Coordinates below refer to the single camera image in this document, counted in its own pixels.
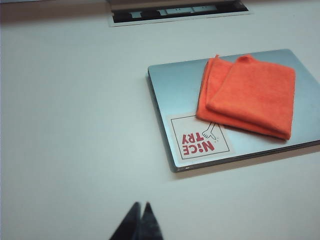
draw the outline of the black pointed tip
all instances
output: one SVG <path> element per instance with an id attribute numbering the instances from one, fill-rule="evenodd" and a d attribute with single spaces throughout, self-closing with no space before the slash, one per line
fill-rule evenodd
<path id="1" fill-rule="evenodd" d="M 139 202 L 135 202 L 124 219 L 115 230 L 110 240 L 130 240 L 135 236 L 137 227 L 140 222 L 141 205 Z"/>
<path id="2" fill-rule="evenodd" d="M 153 214 L 150 202 L 148 202 L 148 201 L 146 202 L 146 205 L 145 205 L 145 208 L 144 208 L 144 212 Z"/>
<path id="3" fill-rule="evenodd" d="M 149 202 L 146 203 L 139 228 L 140 240 L 163 240 L 160 226 Z"/>

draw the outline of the orange cloth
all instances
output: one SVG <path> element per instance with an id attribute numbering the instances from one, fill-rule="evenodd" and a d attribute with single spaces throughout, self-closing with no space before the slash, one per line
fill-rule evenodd
<path id="1" fill-rule="evenodd" d="M 196 116 L 265 135 L 290 139 L 295 70 L 251 55 L 235 63 L 216 56 L 206 64 Z"/>

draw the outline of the desk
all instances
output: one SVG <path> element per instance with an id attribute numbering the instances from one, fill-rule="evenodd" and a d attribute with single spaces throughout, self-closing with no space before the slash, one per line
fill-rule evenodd
<path id="1" fill-rule="evenodd" d="M 320 2 L 243 2 L 125 27 L 104 0 L 1 5 L 2 239 L 106 240 L 135 201 L 166 240 L 320 239 L 320 146 L 169 168 L 148 66 L 288 48 L 320 80 Z"/>

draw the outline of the sticker border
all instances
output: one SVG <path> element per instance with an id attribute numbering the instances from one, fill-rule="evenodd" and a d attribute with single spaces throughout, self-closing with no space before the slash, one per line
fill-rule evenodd
<path id="1" fill-rule="evenodd" d="M 223 137 L 223 140 L 224 140 L 224 142 L 225 142 L 225 145 L 226 145 L 226 147 L 228 148 L 228 151 L 213 152 L 213 153 L 209 153 L 209 154 L 201 155 L 201 156 L 183 157 L 183 156 L 182 156 L 182 153 L 181 153 L 181 149 L 180 149 L 178 137 L 177 137 L 177 134 L 176 134 L 176 131 L 175 131 L 175 127 L 174 127 L 174 124 L 173 124 L 172 120 L 185 119 L 185 118 L 191 118 L 191 117 L 196 117 L 196 115 L 188 115 L 188 116 L 181 116 L 181 117 L 175 117 L 175 118 L 171 118 L 171 117 L 170 117 L 170 118 L 169 118 L 169 119 L 170 119 L 170 123 L 171 123 L 171 127 L 172 127 L 172 129 L 173 129 L 174 137 L 175 137 L 175 140 L 176 140 L 177 148 L 178 148 L 179 153 L 180 153 L 180 156 L 181 156 L 181 160 L 203 158 L 203 157 L 210 156 L 210 155 L 214 155 L 214 154 L 222 154 L 222 153 L 231 152 L 230 147 L 229 147 L 229 145 L 228 145 L 228 143 L 227 143 L 226 137 L 225 137 L 223 131 L 221 130 L 221 126 L 220 126 L 220 124 L 217 124 L 218 127 L 219 127 L 219 130 L 220 130 L 220 132 L 221 132 L 221 135 L 222 135 L 222 137 Z"/>

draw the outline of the black object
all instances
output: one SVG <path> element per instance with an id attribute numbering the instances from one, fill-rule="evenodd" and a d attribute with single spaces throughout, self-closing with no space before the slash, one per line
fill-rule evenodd
<path id="1" fill-rule="evenodd" d="M 146 203 L 141 219 L 140 210 L 140 203 L 135 202 L 110 240 L 163 240 L 150 203 Z"/>
<path id="2" fill-rule="evenodd" d="M 194 7 L 213 7 L 209 10 L 195 11 L 195 12 L 167 12 L 169 9 L 183 9 L 183 8 L 194 8 Z M 166 12 L 165 15 L 161 15 L 160 11 Z M 173 6 L 161 6 L 161 7 L 145 7 L 145 8 L 134 8 L 134 9 L 121 9 L 113 10 L 113 22 L 114 23 L 126 23 L 136 22 L 145 20 L 156 20 L 156 19 L 169 19 L 178 17 L 188 16 L 199 16 L 209 14 L 225 14 L 225 13 L 236 13 L 236 12 L 248 12 L 249 10 L 240 0 L 225 0 L 218 2 L 202 2 L 197 4 L 182 4 Z"/>

